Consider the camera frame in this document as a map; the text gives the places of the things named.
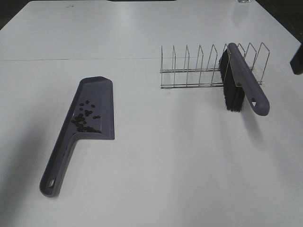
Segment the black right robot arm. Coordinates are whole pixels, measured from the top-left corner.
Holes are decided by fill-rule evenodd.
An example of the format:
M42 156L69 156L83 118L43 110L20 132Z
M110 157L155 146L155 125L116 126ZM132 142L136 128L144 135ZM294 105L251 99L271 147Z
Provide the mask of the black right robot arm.
M303 73L303 43L301 43L300 47L291 59L290 66L295 75Z

